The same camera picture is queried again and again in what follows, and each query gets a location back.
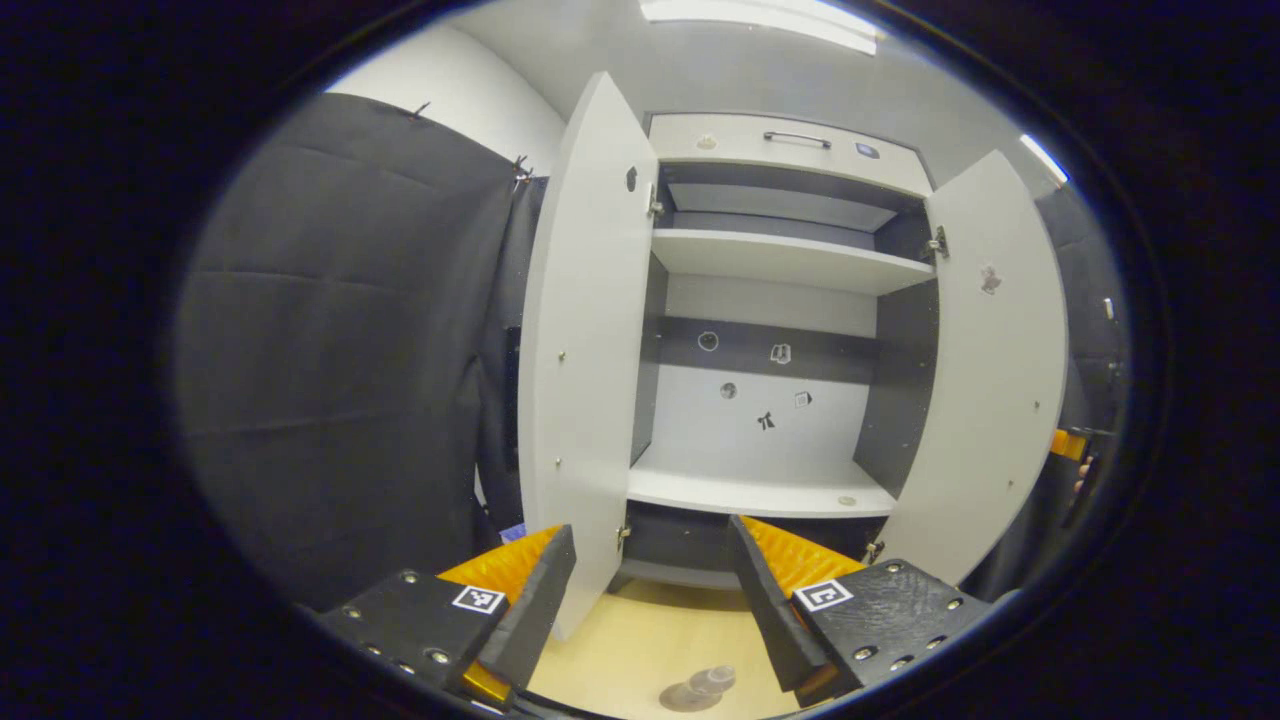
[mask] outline open cabinet door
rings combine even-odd
[[[1027,187],[993,151],[925,199],[938,256],[933,397],[879,539],[950,584],[1009,528],[1048,456],[1066,383],[1066,309]]]
[[[520,483],[530,532],[573,528],[567,638],[621,561],[658,158],[607,73],[586,83],[534,236],[521,331]]]

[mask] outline ceiling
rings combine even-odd
[[[1012,122],[893,37],[874,56],[785,31],[648,23],[636,0],[498,0],[451,18],[506,60],[566,120],[588,78],[608,70],[646,110],[780,113],[906,145],[943,183],[1001,150],[1033,196],[1056,184]]]

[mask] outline white cabinet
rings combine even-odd
[[[774,135],[767,140],[765,132]],[[717,174],[723,168],[733,173]],[[685,184],[726,188],[727,196],[754,188],[783,205],[785,193],[810,195],[860,202],[890,218],[927,213],[929,227],[945,228],[950,255],[931,265],[803,237],[655,231],[652,187],[669,172],[676,174],[662,176],[668,187],[690,181]],[[820,202],[788,206],[800,215],[794,219],[806,222],[829,210]],[[714,202],[710,209],[724,208],[733,209]],[[751,209],[774,213],[767,204]],[[710,333],[703,325],[719,328],[726,348],[699,350],[694,336],[672,346],[673,360],[659,366],[657,401],[648,409],[652,442],[632,466],[650,250],[672,273],[663,283],[671,288],[668,314],[716,307],[712,296],[722,295],[759,299],[760,307],[673,319],[699,345]],[[741,320],[776,319],[780,307],[874,306],[877,296],[933,281],[940,314],[933,397],[895,500],[850,459],[874,373],[840,364],[874,343],[868,337],[874,316],[868,323],[860,310],[852,319],[814,311],[772,327]],[[699,283],[716,290],[699,292]],[[769,288],[782,305],[771,302]],[[841,334],[840,328],[872,332]],[[781,342],[763,359],[735,356],[730,347],[735,337],[746,342],[769,333],[796,338],[795,360],[791,345]],[[1066,325],[1050,241],[998,152],[934,191],[914,151],[823,126],[676,114],[654,117],[646,137],[617,87],[599,73],[584,91],[550,177],[522,345],[526,523],[531,532],[571,523],[579,557],[556,625],[566,637],[618,568],[628,497],[758,516],[887,516],[886,557],[904,557],[957,583],[1016,515],[1048,452],[1065,378]],[[689,361],[710,357],[696,355],[703,351],[721,352],[712,369]],[[783,359],[794,365],[781,368]],[[644,413],[650,401],[639,402]],[[782,427],[786,432],[771,432]]]

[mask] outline metal handle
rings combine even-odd
[[[797,135],[797,133],[794,133],[794,132],[777,132],[777,131],[772,131],[772,129],[764,132],[764,140],[773,140],[774,137],[799,137],[800,140],[812,140],[814,142],[820,142],[824,149],[831,150],[831,141],[829,140],[823,140],[820,137],[814,137],[812,135]]]

